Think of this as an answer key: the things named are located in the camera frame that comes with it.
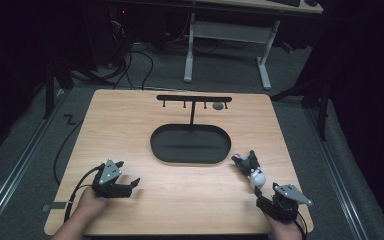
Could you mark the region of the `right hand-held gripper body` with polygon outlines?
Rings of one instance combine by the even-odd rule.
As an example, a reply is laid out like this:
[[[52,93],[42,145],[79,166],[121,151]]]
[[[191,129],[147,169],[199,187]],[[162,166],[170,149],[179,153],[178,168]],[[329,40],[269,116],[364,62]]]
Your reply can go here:
[[[301,204],[312,206],[313,201],[293,184],[280,185],[278,192],[274,191],[272,199],[263,196],[262,200],[256,201],[256,206],[263,213],[282,223],[295,220]]]

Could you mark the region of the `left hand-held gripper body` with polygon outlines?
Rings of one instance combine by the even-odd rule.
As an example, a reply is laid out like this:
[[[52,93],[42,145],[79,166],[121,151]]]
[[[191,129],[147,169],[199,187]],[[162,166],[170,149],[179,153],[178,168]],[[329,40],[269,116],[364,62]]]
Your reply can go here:
[[[122,175],[121,168],[117,168],[111,159],[98,167],[98,173],[95,175],[92,189],[98,197],[104,198],[129,198],[128,185],[117,184],[117,179]]]

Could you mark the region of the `black and white plush toy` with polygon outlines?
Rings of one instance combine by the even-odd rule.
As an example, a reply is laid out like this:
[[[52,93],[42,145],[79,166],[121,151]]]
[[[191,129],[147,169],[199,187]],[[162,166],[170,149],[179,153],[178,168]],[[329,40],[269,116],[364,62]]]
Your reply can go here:
[[[231,160],[240,172],[248,178],[251,189],[264,186],[266,176],[262,172],[258,158],[253,150],[249,151],[249,155],[246,158],[243,158],[240,154],[234,154]]]

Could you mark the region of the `person's right hand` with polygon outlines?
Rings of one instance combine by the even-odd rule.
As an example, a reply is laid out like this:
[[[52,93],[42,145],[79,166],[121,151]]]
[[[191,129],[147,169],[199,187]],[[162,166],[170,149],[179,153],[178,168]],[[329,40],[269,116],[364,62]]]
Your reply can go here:
[[[269,215],[265,215],[265,217],[271,226],[271,235],[274,240],[302,240],[301,230],[304,229],[304,224],[301,218],[296,219],[298,223],[298,225],[296,225],[294,222],[284,224]]]

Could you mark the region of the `person's left hand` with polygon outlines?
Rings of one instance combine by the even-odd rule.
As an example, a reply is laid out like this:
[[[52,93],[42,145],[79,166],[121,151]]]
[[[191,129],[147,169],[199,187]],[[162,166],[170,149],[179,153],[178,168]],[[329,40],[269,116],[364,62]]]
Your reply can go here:
[[[102,213],[108,202],[107,198],[98,197],[91,187],[87,187],[80,197],[74,215],[91,220]]]

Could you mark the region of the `grey tape strip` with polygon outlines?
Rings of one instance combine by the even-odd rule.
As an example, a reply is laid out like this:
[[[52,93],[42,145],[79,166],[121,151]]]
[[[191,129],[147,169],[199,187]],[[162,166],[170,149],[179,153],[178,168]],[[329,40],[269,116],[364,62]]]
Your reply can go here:
[[[53,210],[53,209],[65,209],[66,205],[67,205],[67,202],[52,202],[49,204],[44,204],[42,206],[41,211],[49,212],[50,210]]]

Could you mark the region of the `black hook stand with tray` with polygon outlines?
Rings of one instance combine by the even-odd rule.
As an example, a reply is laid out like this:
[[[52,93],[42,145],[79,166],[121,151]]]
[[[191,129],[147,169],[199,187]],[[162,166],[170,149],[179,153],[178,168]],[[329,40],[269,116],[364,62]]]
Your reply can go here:
[[[165,124],[154,130],[150,137],[152,153],[166,163],[217,164],[223,161],[231,150],[231,138],[222,128],[215,125],[195,124],[197,103],[220,104],[227,109],[231,97],[157,95],[156,99],[166,106],[167,101],[191,103],[190,121],[187,124]]]

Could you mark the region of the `black metal stand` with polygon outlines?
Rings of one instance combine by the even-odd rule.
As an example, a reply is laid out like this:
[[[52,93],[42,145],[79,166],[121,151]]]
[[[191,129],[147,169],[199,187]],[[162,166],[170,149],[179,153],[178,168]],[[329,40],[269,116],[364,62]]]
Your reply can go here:
[[[327,107],[335,62],[336,60],[333,55],[322,57],[311,54],[295,85],[271,96],[272,101],[279,101],[288,96],[302,96],[301,106],[304,109],[318,107],[316,128],[318,135],[323,141],[326,140]]]
[[[56,104],[56,85],[62,90],[71,90],[74,86],[69,68],[69,61],[61,57],[53,57],[46,65],[45,81],[45,114],[48,119]]]

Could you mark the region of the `black computer tower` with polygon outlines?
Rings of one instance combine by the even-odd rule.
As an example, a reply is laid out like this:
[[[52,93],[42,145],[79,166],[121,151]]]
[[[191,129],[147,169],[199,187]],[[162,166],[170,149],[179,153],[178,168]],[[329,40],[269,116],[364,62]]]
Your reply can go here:
[[[119,66],[129,45],[129,29],[127,9],[109,6],[108,7],[110,33],[114,42],[113,64]]]

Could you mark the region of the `light wooden desk top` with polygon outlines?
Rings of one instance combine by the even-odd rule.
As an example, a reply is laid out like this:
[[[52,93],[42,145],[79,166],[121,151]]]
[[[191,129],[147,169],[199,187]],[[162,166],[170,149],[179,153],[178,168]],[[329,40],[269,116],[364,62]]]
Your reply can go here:
[[[299,12],[299,13],[315,13],[321,14],[324,9],[320,4],[309,5],[305,0],[300,0],[300,7],[291,7],[283,4],[274,3],[267,0],[195,0],[196,2],[202,3],[213,3],[213,4],[222,4],[229,6],[238,6],[238,7],[250,7],[256,9],[270,9],[270,10],[279,10],[279,11],[288,11],[288,12]]]

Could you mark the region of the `black keyboard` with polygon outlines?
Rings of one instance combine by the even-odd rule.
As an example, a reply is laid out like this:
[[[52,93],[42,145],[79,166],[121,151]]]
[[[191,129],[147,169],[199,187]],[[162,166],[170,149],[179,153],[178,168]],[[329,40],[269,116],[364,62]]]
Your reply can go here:
[[[300,0],[267,0],[278,4],[283,4],[291,7],[300,7]]]

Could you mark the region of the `aluminium floor rail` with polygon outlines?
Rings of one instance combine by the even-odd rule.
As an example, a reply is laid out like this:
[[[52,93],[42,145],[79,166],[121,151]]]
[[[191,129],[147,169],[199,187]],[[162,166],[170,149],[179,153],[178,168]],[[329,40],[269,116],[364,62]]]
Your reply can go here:
[[[54,95],[55,106],[46,117],[42,113],[46,96],[44,91],[40,91],[32,105],[10,128],[9,135],[0,146],[0,215],[32,162],[55,112],[68,94],[68,90],[57,91]]]
[[[318,145],[322,151],[323,159],[327,168],[328,175],[331,179],[331,184],[334,188],[336,197],[339,201],[342,212],[350,227],[354,240],[369,240],[365,227],[357,212],[356,206],[351,199],[351,196],[346,188],[346,185],[341,177],[341,174],[335,164],[333,155],[328,147],[328,144],[319,134],[317,127],[317,119],[312,110],[304,110],[310,127],[317,139]]]

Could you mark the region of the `white metal desk frame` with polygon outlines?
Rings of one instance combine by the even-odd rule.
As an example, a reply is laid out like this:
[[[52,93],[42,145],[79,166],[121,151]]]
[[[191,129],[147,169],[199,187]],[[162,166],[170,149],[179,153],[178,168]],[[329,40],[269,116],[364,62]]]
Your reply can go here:
[[[228,23],[217,23],[203,20],[196,20],[195,14],[190,16],[188,51],[185,60],[183,80],[186,83],[192,81],[193,61],[194,61],[194,40],[196,38],[227,40],[236,42],[263,44],[265,49],[262,55],[256,58],[257,67],[264,90],[272,88],[267,72],[266,61],[271,51],[273,42],[280,25],[279,20],[275,20],[271,27],[257,27]]]

